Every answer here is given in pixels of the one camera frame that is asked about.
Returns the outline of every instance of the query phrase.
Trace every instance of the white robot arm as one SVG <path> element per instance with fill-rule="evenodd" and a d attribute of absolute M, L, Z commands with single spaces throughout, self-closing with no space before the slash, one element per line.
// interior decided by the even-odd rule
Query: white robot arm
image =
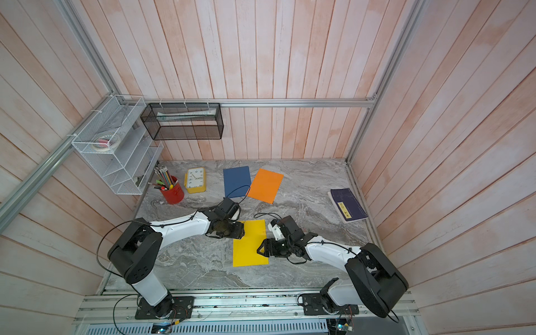
<path fill-rule="evenodd" d="M 142 296 L 136 318 L 167 318 L 173 310 L 176 312 L 174 298 L 153 270 L 160 249 L 195 235 L 241 239 L 244 225 L 238 221 L 239 216 L 238 204 L 224 198 L 217 206 L 198 209 L 180 218 L 152 222 L 142 218 L 134 220 L 112 246 L 108 259 Z M 259 254 L 265 257 L 295 254 L 348 272 L 350 280 L 333 279 L 321 291 L 324 307 L 329 312 L 348 304 L 364 304 L 376 315 L 385 317 L 407 290 L 404 277 L 373 244 L 352 247 L 325 240 L 314 233 L 305 234 L 292 217 L 272 220 L 268 229 L 275 238 L 264 240 L 257 250 Z"/>

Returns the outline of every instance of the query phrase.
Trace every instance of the white wire organizer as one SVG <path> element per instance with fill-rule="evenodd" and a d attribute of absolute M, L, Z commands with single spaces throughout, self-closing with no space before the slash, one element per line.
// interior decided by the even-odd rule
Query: white wire organizer
<path fill-rule="evenodd" d="M 163 143 L 153 146 L 144 126 L 134 123 L 145 109 L 143 98 L 121 104 L 114 95 L 86 124 L 72 144 L 116 194 L 140 195 L 151 176 Z"/>

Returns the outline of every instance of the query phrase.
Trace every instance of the black mesh basket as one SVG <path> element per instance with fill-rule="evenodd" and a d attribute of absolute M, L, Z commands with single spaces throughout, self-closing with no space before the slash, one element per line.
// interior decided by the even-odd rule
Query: black mesh basket
<path fill-rule="evenodd" d="M 141 117 L 154 140 L 221 139 L 219 103 L 149 103 Z"/>

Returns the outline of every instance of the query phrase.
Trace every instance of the sticker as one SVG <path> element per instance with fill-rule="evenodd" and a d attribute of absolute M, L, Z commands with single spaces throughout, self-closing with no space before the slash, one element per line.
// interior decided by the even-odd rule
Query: sticker
<path fill-rule="evenodd" d="M 347 219 L 352 218 L 352 216 L 350 216 L 350 212 L 348 212 L 348 210 L 346 209 L 346 206 L 344 205 L 343 202 L 337 203 L 337 205 L 339 205 L 340 210 L 343 211 L 343 215 L 344 215 L 345 218 L 347 218 Z"/>

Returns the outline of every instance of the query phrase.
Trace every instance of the yellow alarm clock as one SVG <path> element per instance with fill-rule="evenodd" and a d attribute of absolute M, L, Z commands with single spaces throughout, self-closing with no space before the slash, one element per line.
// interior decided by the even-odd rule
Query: yellow alarm clock
<path fill-rule="evenodd" d="M 184 175 L 184 187 L 188 193 L 206 191 L 206 172 L 204 167 L 188 169 Z"/>

